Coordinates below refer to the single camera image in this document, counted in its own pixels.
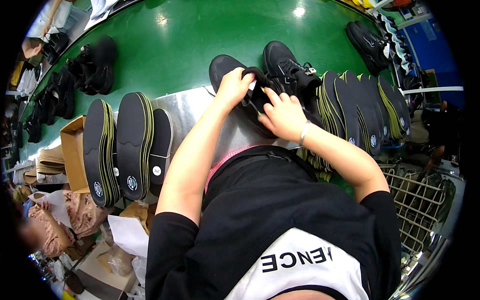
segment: black shirt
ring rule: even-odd
[[[256,156],[263,159],[252,159]],[[358,260],[371,299],[387,299],[399,284],[401,245],[390,193],[374,192],[357,204],[339,187],[317,183],[291,151],[259,146],[232,157],[214,174],[200,228],[179,214],[155,216],[147,300],[224,299],[290,228]]]

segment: blue wall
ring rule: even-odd
[[[435,18],[429,19],[423,24],[423,27],[430,30],[430,37],[432,37],[432,34],[436,36],[436,39],[430,41],[421,23],[405,28],[417,53],[420,67],[424,70],[435,70],[438,86],[463,86],[463,79],[447,40],[441,30],[439,32],[435,30],[433,24],[436,24]],[[403,29],[400,29],[399,33],[404,34]],[[440,94],[443,101],[447,101],[458,108],[463,108],[465,104],[464,92],[441,92]]]

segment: woman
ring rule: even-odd
[[[387,182],[360,148],[309,123],[295,96],[265,89],[259,121],[328,161],[353,186],[318,183],[291,151],[256,146],[208,182],[220,129],[253,74],[223,77],[172,159],[150,231],[152,299],[386,299],[400,282],[401,245]]]
[[[37,241],[37,243],[28,243],[28,248],[34,250],[33,252],[42,250],[46,256],[60,256],[75,243],[76,238],[80,239],[96,233],[107,215],[113,211],[113,209],[96,206],[89,193],[74,194],[68,184],[65,184],[62,190],[63,196],[66,198],[67,213],[72,229],[70,230],[55,220],[50,212],[51,204],[47,201],[34,204],[28,211],[29,219],[34,218],[43,224],[45,236],[31,236],[39,235],[41,231],[27,230],[26,233],[23,233],[24,240]]]
[[[34,20],[22,43],[25,58],[29,59],[40,53],[43,44],[36,38],[42,39],[52,26],[70,37],[69,32],[87,16],[86,12],[73,6],[70,1],[49,0]]]

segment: silver bracelet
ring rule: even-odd
[[[307,131],[308,131],[308,128],[310,127],[310,124],[312,122],[310,122],[310,120],[307,120],[307,122],[305,123],[305,126],[303,127],[303,131],[301,132],[301,135],[300,135],[300,146],[303,146],[303,139],[305,138],[305,135],[307,134]]]

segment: stainless steel table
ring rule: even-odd
[[[212,86],[209,85],[150,100],[153,109],[163,108],[172,118],[174,133],[170,157],[173,157],[183,139],[212,102],[213,97],[207,90],[215,95]],[[294,142],[282,139],[268,140],[259,136],[247,121],[233,110],[220,132],[213,163],[220,162],[228,153],[255,145],[277,145],[287,149],[299,147]]]

